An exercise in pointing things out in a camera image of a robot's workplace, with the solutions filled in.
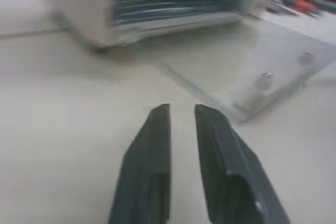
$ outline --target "red object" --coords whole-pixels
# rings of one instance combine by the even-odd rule
[[[295,8],[299,12],[309,13],[314,10],[315,6],[304,0],[295,0]]]

